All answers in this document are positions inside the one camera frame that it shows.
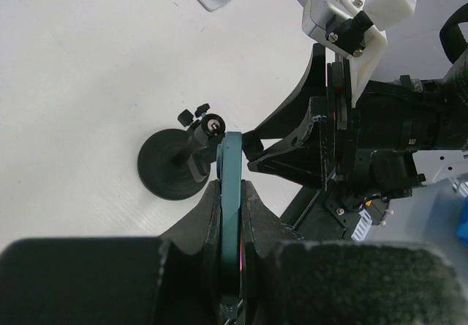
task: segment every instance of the blue object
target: blue object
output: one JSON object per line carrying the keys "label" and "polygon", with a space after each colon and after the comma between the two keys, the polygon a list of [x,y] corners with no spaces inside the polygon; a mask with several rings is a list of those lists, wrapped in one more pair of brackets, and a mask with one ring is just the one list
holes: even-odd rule
{"label": "blue object", "polygon": [[218,146],[216,171],[221,184],[221,306],[229,319],[235,319],[241,289],[241,172],[242,134],[226,132]]}
{"label": "blue object", "polygon": [[461,243],[468,247],[468,197],[465,199],[463,209],[461,210],[460,224],[456,230]]}

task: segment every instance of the black knob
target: black knob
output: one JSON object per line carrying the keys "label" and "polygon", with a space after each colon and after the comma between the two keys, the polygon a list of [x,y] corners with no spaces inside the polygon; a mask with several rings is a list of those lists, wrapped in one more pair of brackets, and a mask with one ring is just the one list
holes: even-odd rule
{"label": "black knob", "polygon": [[203,115],[203,113],[206,113],[209,110],[210,110],[210,105],[208,103],[203,104],[197,108],[197,111],[195,111],[195,116],[197,118],[200,118]]}
{"label": "black knob", "polygon": [[177,120],[184,127],[190,126],[193,122],[193,114],[186,109],[177,117]]}

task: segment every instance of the white connector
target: white connector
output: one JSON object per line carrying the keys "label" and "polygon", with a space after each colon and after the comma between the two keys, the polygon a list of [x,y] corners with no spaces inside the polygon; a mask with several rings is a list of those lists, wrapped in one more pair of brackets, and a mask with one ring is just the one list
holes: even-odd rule
{"label": "white connector", "polygon": [[384,31],[415,13],[416,0],[366,0],[364,12],[374,25]]}

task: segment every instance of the metal screw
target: metal screw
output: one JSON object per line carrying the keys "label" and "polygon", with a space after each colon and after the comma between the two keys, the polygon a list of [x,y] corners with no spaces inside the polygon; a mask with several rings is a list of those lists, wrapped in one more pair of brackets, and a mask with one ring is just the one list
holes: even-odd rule
{"label": "metal screw", "polygon": [[354,53],[352,54],[352,56],[354,56],[355,58],[359,58],[360,56],[363,55],[363,51],[362,49],[357,49],[356,51],[354,51]]}
{"label": "metal screw", "polygon": [[332,32],[328,35],[328,41],[331,43],[335,43],[338,40],[338,35]]}
{"label": "metal screw", "polygon": [[219,123],[219,121],[215,119],[211,119],[211,120],[208,120],[207,126],[211,132],[216,132],[221,127],[221,124]]}
{"label": "metal screw", "polygon": [[363,1],[361,1],[361,0],[354,0],[353,4],[357,8],[361,8],[364,5]]}

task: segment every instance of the round black base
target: round black base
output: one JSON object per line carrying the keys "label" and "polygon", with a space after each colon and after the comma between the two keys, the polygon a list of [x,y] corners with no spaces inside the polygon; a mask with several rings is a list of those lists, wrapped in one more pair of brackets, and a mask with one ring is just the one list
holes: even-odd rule
{"label": "round black base", "polygon": [[138,174],[152,193],[170,201],[181,201],[200,192],[208,181],[196,182],[187,163],[177,166],[172,159],[187,144],[183,130],[169,129],[152,135],[138,155]]}

